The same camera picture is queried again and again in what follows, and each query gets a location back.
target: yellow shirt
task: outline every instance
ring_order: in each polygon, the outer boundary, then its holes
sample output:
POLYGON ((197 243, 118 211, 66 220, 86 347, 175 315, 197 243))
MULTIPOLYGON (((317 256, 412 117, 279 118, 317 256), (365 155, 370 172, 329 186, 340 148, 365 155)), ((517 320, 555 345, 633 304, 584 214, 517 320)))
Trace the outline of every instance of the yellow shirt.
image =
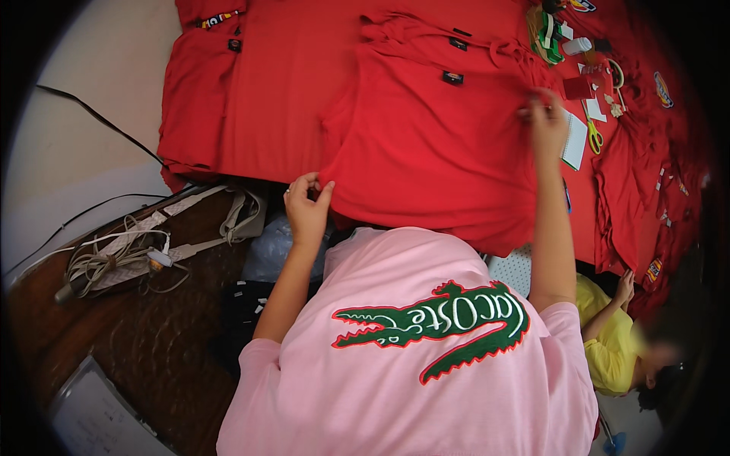
MULTIPOLYGON (((581 328, 610 301, 598 285, 578 274, 575 305, 581 328)), ((634 321, 623 309, 616 309, 598 336, 583 342, 591 381, 601 394, 618 396, 631 387, 639 349, 637 334, 631 331, 633 325, 634 321)))

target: crocodile logo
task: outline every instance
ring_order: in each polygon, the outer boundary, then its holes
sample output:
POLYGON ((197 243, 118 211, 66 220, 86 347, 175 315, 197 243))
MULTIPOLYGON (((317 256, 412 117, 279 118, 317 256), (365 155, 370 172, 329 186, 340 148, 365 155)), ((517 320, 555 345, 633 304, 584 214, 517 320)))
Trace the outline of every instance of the crocodile logo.
POLYGON ((350 307, 332 314, 335 320, 366 326, 355 333, 338 336, 334 348, 376 344, 380 348, 405 348, 424 339, 437 341, 488 331, 444 353, 420 373, 421 384, 438 380, 464 364, 470 366, 488 355, 495 357, 522 342, 530 317, 504 283, 464 289, 450 280, 431 291, 431 297, 406 307, 350 307))

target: woman's left hand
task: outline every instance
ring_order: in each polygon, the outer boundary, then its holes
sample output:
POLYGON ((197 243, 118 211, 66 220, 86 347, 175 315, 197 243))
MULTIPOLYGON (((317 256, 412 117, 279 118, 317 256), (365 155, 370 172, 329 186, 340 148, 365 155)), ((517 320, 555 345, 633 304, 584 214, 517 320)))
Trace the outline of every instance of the woman's left hand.
POLYGON ((300 176, 289 185, 289 190, 284 193, 286 216, 289 219, 293 237, 292 249, 304 250, 314 253, 314 255, 317 254, 324 236, 327 226, 327 211, 332 199, 332 189, 334 189, 334 181, 330 181, 322 187, 318 175, 319 173, 313 172, 300 176), (320 191, 317 201, 307 198, 309 189, 320 191))

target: black cable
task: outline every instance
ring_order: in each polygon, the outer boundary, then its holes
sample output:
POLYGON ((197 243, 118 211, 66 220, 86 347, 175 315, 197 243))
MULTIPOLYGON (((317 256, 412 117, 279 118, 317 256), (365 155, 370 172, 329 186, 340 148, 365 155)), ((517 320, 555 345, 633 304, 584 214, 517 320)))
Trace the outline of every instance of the black cable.
POLYGON ((80 212, 80 213, 76 214, 76 215, 75 215, 74 217, 71 217, 71 219, 69 219, 69 220, 68 220, 68 221, 67 221, 66 223, 64 223, 63 225, 61 225, 61 226, 60 226, 60 227, 59 227, 59 228, 58 228, 58 229, 57 229, 57 230, 56 230, 56 231, 55 231, 55 232, 54 232, 53 234, 51 234, 51 235, 50 235, 50 238, 48 238, 48 240, 47 240, 46 242, 44 242, 44 243, 43 243, 43 244, 41 245, 41 247, 38 247, 38 248, 37 248, 37 249, 35 249, 35 250, 34 250, 34 251, 33 251, 33 252, 32 252, 32 253, 30 254, 30 255, 28 255, 28 256, 27 256, 27 257, 25 257, 24 259, 20 260, 20 261, 19 261, 19 262, 18 262, 18 263, 17 263, 17 264, 15 265, 15 266, 13 266, 12 268, 10 268, 10 269, 8 269, 7 271, 5 271, 5 273, 4 273, 4 274, 2 274, 2 276, 3 276, 3 277, 5 277, 6 275, 10 274, 10 273, 11 273, 11 272, 12 272, 12 271, 13 271, 13 270, 15 269, 15 268, 17 268, 17 267, 18 267, 18 266, 20 266, 21 264, 25 263, 25 262, 26 262, 26 260, 28 260, 28 259, 29 259, 30 257, 32 257, 33 255, 37 254, 37 253, 38 253, 38 251, 40 251, 40 250, 41 250, 41 249, 42 249, 43 247, 45 247, 45 246, 46 246, 46 245, 47 245, 47 244, 48 244, 48 243, 49 243, 49 242, 51 241, 51 239, 53 239, 54 237, 56 237, 56 235, 57 235, 57 234, 59 234, 60 232, 62 232, 62 230, 63 230, 63 229, 64 229, 64 228, 65 228, 65 227, 66 227, 66 226, 67 226, 67 225, 69 224, 69 223, 73 222, 74 220, 76 220, 77 218, 79 218, 79 217, 81 217, 82 215, 86 214, 87 212, 89 212, 89 211, 91 211, 91 210, 93 210, 93 209, 96 209, 97 207, 101 206, 102 204, 106 204, 106 203, 108 203, 109 201, 115 200, 115 199, 117 199, 117 198, 124 198, 124 197, 126 197, 126 196, 142 196, 142 197, 148 197, 148 198, 162 198, 162 199, 161 199, 160 201, 157 201, 158 203, 161 203, 162 201, 166 201, 166 200, 169 200, 169 199, 171 199, 171 198, 173 198, 173 197, 175 197, 175 196, 178 196, 179 194, 181 194, 181 193, 183 193, 183 192, 185 192, 185 191, 188 191, 188 190, 190 190, 190 189, 191 189, 191 188, 183 188, 183 189, 182 189, 181 191, 179 191, 179 192, 177 192, 177 193, 173 193, 173 194, 171 194, 171 195, 169 195, 169 196, 164 196, 164 195, 150 195, 150 194, 147 194, 147 193, 127 193, 127 194, 125 194, 125 195, 113 196, 113 197, 111 197, 111 198, 109 198, 109 199, 107 199, 107 200, 105 200, 105 201, 102 201, 101 203, 98 203, 98 204, 94 204, 94 205, 93 205, 92 207, 90 207, 90 208, 88 208, 88 209, 84 210, 83 212, 80 212))
POLYGON ((72 94, 70 94, 68 92, 64 92, 63 90, 59 90, 59 89, 55 89, 55 88, 52 88, 52 87, 48 87, 46 85, 36 84, 36 87, 38 87, 39 89, 43 89, 43 90, 45 90, 48 93, 52 93, 53 95, 62 96, 62 97, 67 98, 69 100, 76 101, 84 109, 86 109, 89 114, 93 115, 99 122, 103 123, 107 127, 111 128, 112 130, 116 131, 120 135, 124 136, 129 141, 133 142, 134 145, 136 145, 140 149, 144 150, 150 157, 152 157, 155 160, 157 160, 163 167, 169 169, 169 167, 162 161, 162 159, 159 158, 154 153, 152 153, 151 150, 147 149, 144 144, 142 144, 141 142, 137 141, 135 138, 133 138, 133 137, 129 136, 128 134, 124 133, 123 131, 121 131, 119 129, 119 127, 117 127, 116 125, 114 125, 113 123, 111 123, 110 121, 108 121, 103 115, 101 115, 98 112, 94 111, 92 107, 90 107, 89 105, 87 105, 86 103, 84 103, 83 101, 81 101, 81 99, 79 99, 79 97, 77 97, 75 95, 72 95, 72 94))

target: white cable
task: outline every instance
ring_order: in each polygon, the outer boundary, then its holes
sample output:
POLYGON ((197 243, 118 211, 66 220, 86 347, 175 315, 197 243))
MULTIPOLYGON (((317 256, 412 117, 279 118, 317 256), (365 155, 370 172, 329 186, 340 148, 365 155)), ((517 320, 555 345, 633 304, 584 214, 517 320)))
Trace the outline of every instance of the white cable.
POLYGON ((84 242, 84 243, 82 243, 79 246, 66 247, 65 249, 54 250, 51 253, 48 253, 46 255, 43 255, 40 259, 35 260, 30 266, 28 266, 27 268, 23 269, 23 272, 21 272, 18 277, 16 277, 15 279, 13 279, 13 282, 15 280, 18 280, 18 278, 22 277, 23 275, 25 275, 25 273, 28 272, 29 269, 33 268, 38 263, 41 263, 46 258, 55 255, 56 253, 67 252, 69 250, 75 249, 76 247, 84 247, 84 246, 87 246, 87 245, 96 244, 97 242, 104 241, 105 239, 111 239, 111 238, 115 238, 115 237, 119 237, 119 236, 126 236, 127 234, 144 234, 144 233, 160 233, 160 234, 164 234, 165 236, 167 236, 167 240, 165 242, 166 242, 166 244, 169 245, 169 242, 170 242, 170 234, 167 231, 162 231, 162 230, 139 230, 139 231, 124 231, 123 233, 111 233, 111 234, 107 234, 106 236, 102 236, 102 237, 100 237, 98 239, 94 239, 92 241, 84 242))

